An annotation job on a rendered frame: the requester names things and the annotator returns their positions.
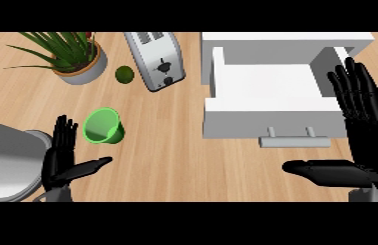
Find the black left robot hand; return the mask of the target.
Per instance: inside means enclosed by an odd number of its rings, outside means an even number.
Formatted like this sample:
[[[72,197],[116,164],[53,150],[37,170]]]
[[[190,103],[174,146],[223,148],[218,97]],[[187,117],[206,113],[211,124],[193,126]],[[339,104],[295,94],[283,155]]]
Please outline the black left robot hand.
[[[112,161],[106,156],[96,160],[75,163],[75,141],[78,124],[60,115],[56,118],[51,147],[46,151],[41,169],[41,183],[46,191],[62,188],[75,179],[94,174]]]

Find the green plastic cup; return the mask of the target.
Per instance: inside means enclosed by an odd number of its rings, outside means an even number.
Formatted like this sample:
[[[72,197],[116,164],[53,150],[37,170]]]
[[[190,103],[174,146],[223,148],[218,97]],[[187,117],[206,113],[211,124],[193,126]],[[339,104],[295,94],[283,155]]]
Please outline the green plastic cup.
[[[116,144],[124,138],[124,127],[118,112],[103,107],[96,109],[82,124],[82,136],[93,144]]]

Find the potted green plant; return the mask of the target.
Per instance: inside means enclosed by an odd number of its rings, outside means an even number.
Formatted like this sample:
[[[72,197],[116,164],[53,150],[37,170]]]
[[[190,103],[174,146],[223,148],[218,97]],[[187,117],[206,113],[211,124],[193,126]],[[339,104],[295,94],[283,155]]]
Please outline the potted green plant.
[[[105,72],[108,57],[96,41],[94,32],[20,32],[48,53],[10,45],[47,62],[47,65],[29,65],[29,68],[50,69],[71,85],[84,85],[94,81]]]

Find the green lime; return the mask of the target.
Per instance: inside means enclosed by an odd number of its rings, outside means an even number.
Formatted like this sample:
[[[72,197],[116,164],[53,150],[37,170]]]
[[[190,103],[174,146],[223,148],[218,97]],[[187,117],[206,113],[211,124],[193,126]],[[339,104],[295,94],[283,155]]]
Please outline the green lime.
[[[134,72],[128,66],[121,66],[115,71],[116,81],[122,84],[128,84],[134,79]]]

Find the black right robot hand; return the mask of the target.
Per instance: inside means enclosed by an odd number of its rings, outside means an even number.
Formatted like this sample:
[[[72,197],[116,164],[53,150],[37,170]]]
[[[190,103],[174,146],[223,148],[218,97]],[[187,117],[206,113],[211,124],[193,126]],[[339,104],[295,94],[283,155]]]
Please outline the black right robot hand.
[[[344,116],[353,160],[292,160],[286,173],[317,186],[378,189],[378,85],[369,71],[351,57],[328,73]]]

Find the silver toaster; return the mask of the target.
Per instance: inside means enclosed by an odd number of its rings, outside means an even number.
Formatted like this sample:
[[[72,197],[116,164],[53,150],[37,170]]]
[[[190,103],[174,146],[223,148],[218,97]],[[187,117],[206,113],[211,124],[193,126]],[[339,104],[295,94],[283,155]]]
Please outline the silver toaster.
[[[125,32],[139,73],[150,92],[186,77],[180,45],[171,32]]]

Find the white open drawer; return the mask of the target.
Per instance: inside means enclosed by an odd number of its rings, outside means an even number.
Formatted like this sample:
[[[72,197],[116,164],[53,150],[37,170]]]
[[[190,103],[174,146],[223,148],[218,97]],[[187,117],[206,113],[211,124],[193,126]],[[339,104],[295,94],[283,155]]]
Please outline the white open drawer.
[[[212,49],[209,90],[204,104],[206,138],[345,135],[344,117],[326,73],[339,59],[326,48],[304,64],[233,65],[226,50]]]

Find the white drawer cabinet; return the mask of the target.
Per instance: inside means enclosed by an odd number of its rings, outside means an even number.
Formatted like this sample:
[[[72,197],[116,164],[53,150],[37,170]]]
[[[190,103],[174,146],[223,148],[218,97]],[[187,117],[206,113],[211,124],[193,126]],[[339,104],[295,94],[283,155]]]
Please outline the white drawer cabinet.
[[[326,47],[356,56],[373,40],[369,32],[202,32],[201,83],[209,84],[214,47],[223,48],[227,64],[308,64]]]

